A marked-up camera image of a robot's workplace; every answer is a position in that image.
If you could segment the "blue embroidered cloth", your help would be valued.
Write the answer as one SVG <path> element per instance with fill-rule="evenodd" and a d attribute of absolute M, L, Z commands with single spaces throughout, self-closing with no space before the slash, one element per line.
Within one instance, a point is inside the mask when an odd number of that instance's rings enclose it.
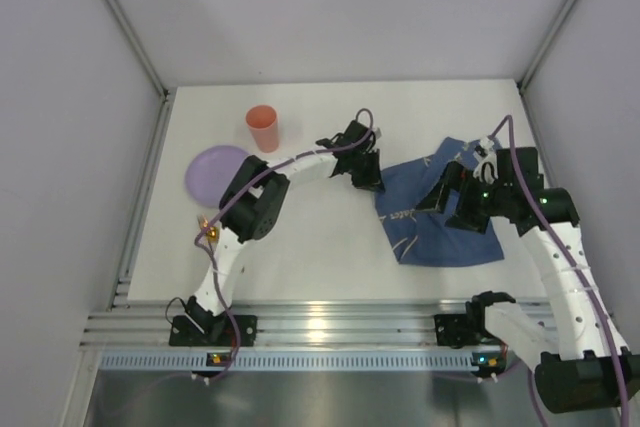
<path fill-rule="evenodd" d="M 385 187 L 374 197 L 378 219 L 397 262 L 420 267 L 460 268 L 501 261 L 504 253 L 492 225 L 484 234 L 449 228 L 458 194 L 452 192 L 443 214 L 417 212 L 415 206 L 435 186 L 446 165 L 458 161 L 474 169 L 477 140 L 445 138 L 427 156 L 381 171 Z"/>

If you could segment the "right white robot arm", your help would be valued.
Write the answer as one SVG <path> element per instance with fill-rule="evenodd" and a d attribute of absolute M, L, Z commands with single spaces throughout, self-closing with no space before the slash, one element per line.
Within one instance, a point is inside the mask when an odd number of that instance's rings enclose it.
<path fill-rule="evenodd" d="M 457 195 L 449 228 L 483 234 L 495 217 L 515 227 L 544 286 L 556 332 L 550 334 L 505 292 L 467 301 L 474 334 L 507 345 L 528 367 L 538 396 L 552 413 L 617 408 L 629 425 L 639 391 L 639 357 L 605 312 L 582 247 L 580 218 L 569 192 L 547 188 L 534 147 L 475 149 L 469 169 L 449 162 L 417 210 L 444 213 Z"/>

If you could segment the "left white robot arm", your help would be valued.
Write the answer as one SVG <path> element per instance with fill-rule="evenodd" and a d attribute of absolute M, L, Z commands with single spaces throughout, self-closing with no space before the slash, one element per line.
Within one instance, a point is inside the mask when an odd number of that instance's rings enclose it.
<path fill-rule="evenodd" d="M 218 213 L 194 239 L 209 265 L 195 293 L 183 302 L 179 318 L 207 340 L 220 335 L 231 319 L 244 257 L 273 230 L 291 188 L 347 175 L 356 189 L 382 192 L 378 138 L 373 120 L 364 124 L 354 118 L 344 131 L 295 156 L 269 162 L 247 157 L 224 192 Z"/>

